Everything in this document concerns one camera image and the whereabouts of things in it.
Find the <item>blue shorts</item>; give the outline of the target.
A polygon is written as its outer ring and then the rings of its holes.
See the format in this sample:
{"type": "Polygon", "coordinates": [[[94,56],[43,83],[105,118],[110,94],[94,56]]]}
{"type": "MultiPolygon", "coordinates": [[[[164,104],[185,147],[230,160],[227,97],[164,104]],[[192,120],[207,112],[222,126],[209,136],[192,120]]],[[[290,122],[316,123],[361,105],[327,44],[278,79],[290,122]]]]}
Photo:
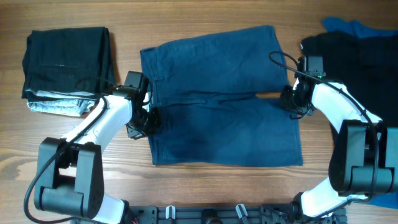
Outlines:
{"type": "Polygon", "coordinates": [[[142,49],[161,127],[149,136],[152,162],[251,167],[300,166],[299,124],[276,98],[288,85],[274,28],[259,26],[142,49]]]}

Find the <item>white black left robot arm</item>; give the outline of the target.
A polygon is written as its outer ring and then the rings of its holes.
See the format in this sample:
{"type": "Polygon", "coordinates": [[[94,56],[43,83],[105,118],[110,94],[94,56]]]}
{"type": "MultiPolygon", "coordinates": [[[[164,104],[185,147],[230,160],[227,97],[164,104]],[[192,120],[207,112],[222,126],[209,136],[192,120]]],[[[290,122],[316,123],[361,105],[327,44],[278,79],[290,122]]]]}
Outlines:
{"type": "Polygon", "coordinates": [[[140,72],[128,72],[124,85],[100,96],[96,109],[62,138],[46,138],[39,146],[37,174],[24,199],[29,219],[29,198],[36,209],[59,213],[65,221],[137,223],[125,200],[104,191],[102,153],[115,134],[126,127],[131,139],[154,134],[159,114],[150,109],[152,84],[140,72]]]}

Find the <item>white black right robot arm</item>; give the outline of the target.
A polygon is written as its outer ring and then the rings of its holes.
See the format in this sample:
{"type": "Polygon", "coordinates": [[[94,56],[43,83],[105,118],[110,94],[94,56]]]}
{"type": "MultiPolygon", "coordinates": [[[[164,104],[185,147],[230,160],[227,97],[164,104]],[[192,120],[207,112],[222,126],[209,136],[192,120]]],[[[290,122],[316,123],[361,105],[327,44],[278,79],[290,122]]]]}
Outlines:
{"type": "Polygon", "coordinates": [[[336,131],[328,177],[290,204],[290,222],[315,223],[352,202],[370,202],[397,190],[397,128],[388,126],[348,92],[329,80],[320,56],[303,56],[293,68],[296,82],[281,93],[291,119],[321,111],[336,131]]]}

